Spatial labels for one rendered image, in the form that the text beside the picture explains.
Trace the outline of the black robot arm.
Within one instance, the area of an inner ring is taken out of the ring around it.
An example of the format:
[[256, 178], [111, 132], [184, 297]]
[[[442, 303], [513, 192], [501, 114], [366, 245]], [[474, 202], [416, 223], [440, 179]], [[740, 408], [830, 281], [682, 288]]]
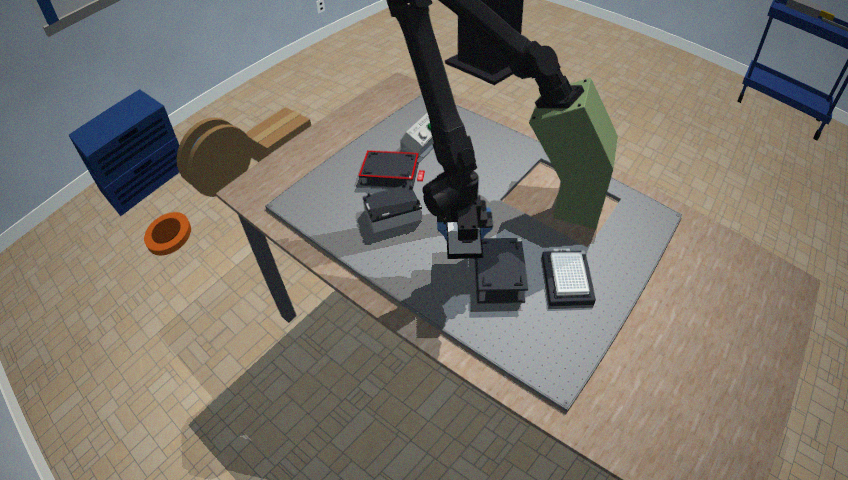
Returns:
[[[432, 28], [432, 0], [386, 1], [391, 17], [396, 17], [401, 26], [427, 109], [435, 155], [444, 169], [423, 186], [424, 203], [434, 216], [451, 209], [451, 221], [458, 225], [458, 240], [472, 243], [478, 239], [481, 217], [479, 176], [474, 171], [477, 165], [471, 138], [458, 114]], [[569, 108], [584, 92], [582, 85], [570, 85], [563, 76], [550, 46], [530, 41], [481, 0], [438, 1], [493, 43], [515, 76], [535, 78], [542, 96], [535, 102], [537, 108]], [[468, 202], [477, 196], [473, 203], [460, 203], [460, 198]]]

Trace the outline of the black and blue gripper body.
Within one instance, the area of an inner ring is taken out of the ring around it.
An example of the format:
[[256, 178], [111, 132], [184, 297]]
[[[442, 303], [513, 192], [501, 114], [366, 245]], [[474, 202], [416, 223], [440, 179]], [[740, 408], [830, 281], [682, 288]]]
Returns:
[[[468, 202], [460, 201], [460, 203], [470, 204], [470, 203], [475, 202], [477, 199], [478, 199], [478, 196], [477, 196], [476, 199], [474, 199], [472, 201], [468, 201]], [[481, 207], [482, 207], [482, 209], [481, 209], [481, 219], [480, 219], [480, 221], [478, 221], [478, 227], [479, 228], [492, 228], [493, 227], [492, 212], [487, 212], [485, 200], [481, 200]], [[437, 216], [437, 222], [443, 222], [444, 224], [446, 224], [446, 222], [452, 222], [451, 221], [451, 209], [449, 209], [448, 211], [444, 212], [443, 214]], [[484, 222], [485, 222], [485, 224], [484, 224]]]

